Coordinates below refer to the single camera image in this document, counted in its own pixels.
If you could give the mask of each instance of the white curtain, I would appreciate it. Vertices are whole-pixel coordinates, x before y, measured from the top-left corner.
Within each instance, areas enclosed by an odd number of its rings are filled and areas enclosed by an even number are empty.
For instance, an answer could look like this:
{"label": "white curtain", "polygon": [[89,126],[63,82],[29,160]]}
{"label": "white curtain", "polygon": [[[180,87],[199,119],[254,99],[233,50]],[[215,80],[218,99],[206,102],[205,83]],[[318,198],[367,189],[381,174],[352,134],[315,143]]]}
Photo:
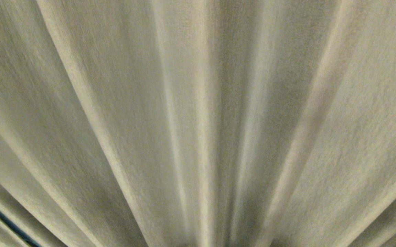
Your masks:
{"label": "white curtain", "polygon": [[396,246],[396,0],[0,0],[0,211],[43,247]]}

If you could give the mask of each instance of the curtain pleat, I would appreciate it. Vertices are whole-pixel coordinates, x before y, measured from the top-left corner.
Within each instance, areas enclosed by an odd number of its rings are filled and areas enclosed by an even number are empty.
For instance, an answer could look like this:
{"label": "curtain pleat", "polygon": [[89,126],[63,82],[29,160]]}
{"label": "curtain pleat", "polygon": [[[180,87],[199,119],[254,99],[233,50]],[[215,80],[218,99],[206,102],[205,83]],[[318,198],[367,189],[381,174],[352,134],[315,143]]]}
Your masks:
{"label": "curtain pleat", "polygon": [[41,246],[396,246],[396,1],[0,0],[0,211]]}

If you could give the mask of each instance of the curtain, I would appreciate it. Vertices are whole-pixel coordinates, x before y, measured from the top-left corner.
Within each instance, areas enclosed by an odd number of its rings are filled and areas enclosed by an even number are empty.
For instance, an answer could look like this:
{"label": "curtain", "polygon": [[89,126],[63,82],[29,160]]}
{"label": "curtain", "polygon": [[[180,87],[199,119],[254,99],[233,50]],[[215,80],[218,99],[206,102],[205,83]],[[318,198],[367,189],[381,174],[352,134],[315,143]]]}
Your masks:
{"label": "curtain", "polygon": [[396,0],[0,0],[0,246],[396,246]]}

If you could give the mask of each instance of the textured fabric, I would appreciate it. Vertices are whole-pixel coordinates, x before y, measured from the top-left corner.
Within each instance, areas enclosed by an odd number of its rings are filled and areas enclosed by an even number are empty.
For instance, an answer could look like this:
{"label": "textured fabric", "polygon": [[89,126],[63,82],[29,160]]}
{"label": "textured fabric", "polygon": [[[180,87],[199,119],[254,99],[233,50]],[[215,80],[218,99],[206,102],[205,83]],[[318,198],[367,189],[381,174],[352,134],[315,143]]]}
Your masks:
{"label": "textured fabric", "polygon": [[0,211],[41,246],[396,246],[396,1],[0,0]]}

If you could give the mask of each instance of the drapery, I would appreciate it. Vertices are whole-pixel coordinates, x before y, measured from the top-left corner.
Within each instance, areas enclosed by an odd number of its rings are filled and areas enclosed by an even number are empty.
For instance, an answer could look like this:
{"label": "drapery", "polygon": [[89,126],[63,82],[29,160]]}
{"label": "drapery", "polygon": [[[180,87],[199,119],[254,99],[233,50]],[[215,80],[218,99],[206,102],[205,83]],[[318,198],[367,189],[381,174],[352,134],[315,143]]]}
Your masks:
{"label": "drapery", "polygon": [[43,247],[396,246],[396,1],[0,0],[0,211]]}

